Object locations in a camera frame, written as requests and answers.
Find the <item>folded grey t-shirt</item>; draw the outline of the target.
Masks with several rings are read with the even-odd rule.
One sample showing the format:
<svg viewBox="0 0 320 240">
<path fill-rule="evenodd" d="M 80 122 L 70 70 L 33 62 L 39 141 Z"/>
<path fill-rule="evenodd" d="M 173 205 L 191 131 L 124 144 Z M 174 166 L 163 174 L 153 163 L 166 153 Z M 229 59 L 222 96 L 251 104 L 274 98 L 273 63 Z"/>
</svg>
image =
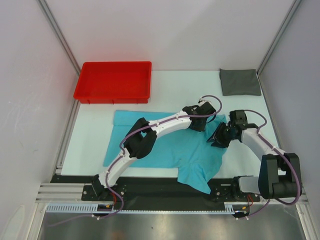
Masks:
<svg viewBox="0 0 320 240">
<path fill-rule="evenodd" d="M 255 69 L 219 69 L 223 96 L 261 96 L 261 87 Z"/>
</svg>

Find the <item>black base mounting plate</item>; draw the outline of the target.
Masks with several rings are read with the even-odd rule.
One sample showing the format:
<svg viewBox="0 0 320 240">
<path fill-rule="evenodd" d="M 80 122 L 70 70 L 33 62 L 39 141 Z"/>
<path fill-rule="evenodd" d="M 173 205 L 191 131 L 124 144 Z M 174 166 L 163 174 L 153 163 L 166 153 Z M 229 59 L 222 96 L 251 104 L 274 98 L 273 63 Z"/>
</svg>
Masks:
<svg viewBox="0 0 320 240">
<path fill-rule="evenodd" d="M 54 175 L 52 184 L 82 184 L 80 199 L 96 202 L 98 213 L 122 211 L 223 211 L 227 203 L 243 203 L 247 210 L 260 198 L 255 193 L 241 192 L 232 178 L 209 180 L 210 193 L 206 194 L 176 178 L 120 177 L 113 191 L 99 187 L 93 176 Z"/>
</svg>

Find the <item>red plastic tray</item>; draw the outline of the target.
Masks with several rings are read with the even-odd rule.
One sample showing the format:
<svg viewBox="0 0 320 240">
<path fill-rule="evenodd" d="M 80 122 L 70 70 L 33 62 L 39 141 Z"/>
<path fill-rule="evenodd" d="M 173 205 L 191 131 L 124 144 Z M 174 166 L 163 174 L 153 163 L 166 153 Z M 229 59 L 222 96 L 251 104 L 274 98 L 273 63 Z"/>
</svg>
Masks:
<svg viewBox="0 0 320 240">
<path fill-rule="evenodd" d="M 84 62 L 73 97 L 82 104 L 146 104 L 151 77 L 150 61 Z"/>
</svg>

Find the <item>left aluminium corner post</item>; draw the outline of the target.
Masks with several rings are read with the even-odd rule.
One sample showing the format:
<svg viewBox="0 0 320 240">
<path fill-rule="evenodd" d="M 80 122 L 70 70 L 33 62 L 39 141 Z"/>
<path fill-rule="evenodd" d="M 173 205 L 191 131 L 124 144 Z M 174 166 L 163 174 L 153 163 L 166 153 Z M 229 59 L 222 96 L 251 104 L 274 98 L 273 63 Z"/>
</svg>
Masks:
<svg viewBox="0 0 320 240">
<path fill-rule="evenodd" d="M 75 55 L 70 48 L 67 39 L 63 31 L 61 30 L 58 21 L 56 20 L 48 2 L 46 0 L 36 0 L 38 6 L 40 7 L 44 17 L 46 18 L 50 28 L 52 29 L 55 37 L 57 38 L 60 46 L 62 47 L 63 51 L 65 52 L 68 60 L 70 61 L 73 69 L 75 70 L 76 74 L 79 76 L 81 72 L 80 65 L 78 64 Z"/>
</svg>

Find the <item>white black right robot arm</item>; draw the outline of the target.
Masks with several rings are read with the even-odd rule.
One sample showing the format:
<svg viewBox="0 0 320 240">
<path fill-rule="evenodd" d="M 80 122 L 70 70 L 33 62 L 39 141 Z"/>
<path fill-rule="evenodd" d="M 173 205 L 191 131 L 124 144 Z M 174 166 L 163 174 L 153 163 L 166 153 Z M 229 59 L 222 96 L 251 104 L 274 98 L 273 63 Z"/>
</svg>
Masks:
<svg viewBox="0 0 320 240">
<path fill-rule="evenodd" d="M 230 188 L 231 196 L 242 201 L 252 193 L 284 205 L 297 203 L 302 194 L 298 155 L 270 143 L 262 134 L 263 125 L 248 122 L 247 112 L 246 109 L 230 111 L 229 122 L 221 122 L 207 140 L 211 146 L 221 149 L 228 148 L 232 141 L 239 141 L 260 160 L 258 176 L 234 177 L 235 185 Z"/>
</svg>

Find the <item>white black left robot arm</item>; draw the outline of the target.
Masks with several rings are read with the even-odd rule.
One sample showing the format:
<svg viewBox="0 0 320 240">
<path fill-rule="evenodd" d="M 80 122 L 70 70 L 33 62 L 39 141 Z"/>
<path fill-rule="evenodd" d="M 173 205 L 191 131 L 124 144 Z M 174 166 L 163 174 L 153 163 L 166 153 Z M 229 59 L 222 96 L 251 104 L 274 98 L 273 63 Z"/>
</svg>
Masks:
<svg viewBox="0 0 320 240">
<path fill-rule="evenodd" d="M 215 109 L 208 100 L 200 99 L 197 105 L 185 106 L 181 111 L 156 120 L 138 119 L 120 142 L 120 152 L 107 169 L 91 180 L 93 194 L 100 200 L 110 196 L 122 173 L 135 161 L 151 153 L 157 139 L 173 132 L 191 129 L 203 132 L 207 119 L 222 109 Z"/>
</svg>

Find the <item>light blue t-shirt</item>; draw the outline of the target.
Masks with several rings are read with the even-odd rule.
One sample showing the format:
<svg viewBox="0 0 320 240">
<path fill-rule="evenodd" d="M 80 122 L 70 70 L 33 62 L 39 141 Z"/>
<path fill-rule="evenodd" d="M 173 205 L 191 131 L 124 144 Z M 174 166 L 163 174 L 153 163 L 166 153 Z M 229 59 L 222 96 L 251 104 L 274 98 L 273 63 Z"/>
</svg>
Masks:
<svg viewBox="0 0 320 240">
<path fill-rule="evenodd" d="M 170 112 L 143 112 L 116 110 L 113 128 L 103 166 L 108 167 L 120 152 L 119 144 L 134 123 L 145 118 L 147 121 L 171 116 Z M 152 151 L 146 157 L 132 164 L 134 168 L 177 168 L 177 181 L 210 194 L 208 181 L 220 170 L 226 149 L 213 147 L 207 140 L 220 123 L 225 123 L 225 115 L 206 124 L 203 132 L 182 129 L 156 140 Z"/>
</svg>

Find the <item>aluminium front frame rail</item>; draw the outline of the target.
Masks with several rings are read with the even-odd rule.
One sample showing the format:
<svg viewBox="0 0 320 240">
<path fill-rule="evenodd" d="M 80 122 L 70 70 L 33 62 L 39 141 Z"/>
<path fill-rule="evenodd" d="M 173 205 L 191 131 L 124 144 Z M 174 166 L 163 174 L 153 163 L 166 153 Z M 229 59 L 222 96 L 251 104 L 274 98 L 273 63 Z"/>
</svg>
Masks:
<svg viewBox="0 0 320 240">
<path fill-rule="evenodd" d="M 232 196 L 230 186 L 223 186 L 211 182 L 213 187 L 211 194 L 200 192 L 188 185 L 178 182 L 141 182 L 139 178 L 137 182 L 121 182 L 112 189 L 112 193 L 108 189 L 97 197 L 90 184 L 43 184 L 40 186 L 36 199 L 38 201 L 51 202 L 115 202 L 121 203 L 120 198 L 128 206 L 151 204 L 155 206 L 164 205 L 182 206 L 195 205 L 203 208 L 208 204 L 222 204 L 238 202 L 244 203 L 248 200 L 246 193 Z"/>
</svg>

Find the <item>aluminium corner post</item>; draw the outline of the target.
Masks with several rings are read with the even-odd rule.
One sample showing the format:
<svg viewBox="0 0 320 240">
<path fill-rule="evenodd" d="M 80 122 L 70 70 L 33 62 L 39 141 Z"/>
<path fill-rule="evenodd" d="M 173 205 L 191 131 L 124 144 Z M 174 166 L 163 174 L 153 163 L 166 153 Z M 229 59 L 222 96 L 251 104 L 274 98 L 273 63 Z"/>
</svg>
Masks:
<svg viewBox="0 0 320 240">
<path fill-rule="evenodd" d="M 277 30 L 274 38 L 271 41 L 270 46 L 268 47 L 264 57 L 262 58 L 261 63 L 259 64 L 259 66 L 256 70 L 258 77 L 262 74 L 262 72 L 263 72 L 264 68 L 266 67 L 267 63 L 269 62 L 273 52 L 275 51 L 277 45 L 280 43 L 282 36 L 286 32 L 292 19 L 294 18 L 296 12 L 298 11 L 299 7 L 301 6 L 301 4 L 303 2 L 304 2 L 303 0 L 294 0 L 292 2 L 288 12 L 286 13 L 283 21 L 281 22 L 279 29 Z"/>
<path fill-rule="evenodd" d="M 60 46 L 62 47 L 63 51 L 65 52 L 68 60 L 70 61 L 73 69 L 75 70 L 76 74 L 79 76 L 81 72 L 80 65 L 78 64 L 75 55 L 70 48 L 67 39 L 63 31 L 61 30 L 58 21 L 56 20 L 48 2 L 46 0 L 36 0 L 38 6 L 40 7 L 44 17 L 46 18 L 50 28 L 52 29 L 55 37 L 57 38 Z"/>
</svg>

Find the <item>right aluminium corner post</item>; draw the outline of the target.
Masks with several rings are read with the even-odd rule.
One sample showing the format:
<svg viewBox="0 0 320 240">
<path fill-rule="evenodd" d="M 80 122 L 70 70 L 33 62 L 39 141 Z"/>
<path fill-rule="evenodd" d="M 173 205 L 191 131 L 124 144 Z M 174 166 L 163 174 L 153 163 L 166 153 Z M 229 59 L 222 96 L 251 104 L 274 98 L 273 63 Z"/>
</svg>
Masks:
<svg viewBox="0 0 320 240">
<path fill-rule="evenodd" d="M 269 62 L 273 52 L 275 51 L 277 45 L 280 43 L 282 36 L 286 32 L 292 19 L 294 18 L 296 12 L 298 11 L 299 7 L 301 6 L 301 4 L 303 2 L 304 2 L 303 0 L 294 0 L 292 2 L 288 12 L 286 13 L 283 21 L 281 22 L 279 29 L 277 30 L 274 38 L 271 41 L 270 46 L 268 47 L 264 57 L 262 58 L 261 63 L 259 64 L 259 66 L 256 70 L 258 77 L 262 74 L 262 72 L 263 72 L 264 68 L 266 67 L 267 63 Z"/>
</svg>

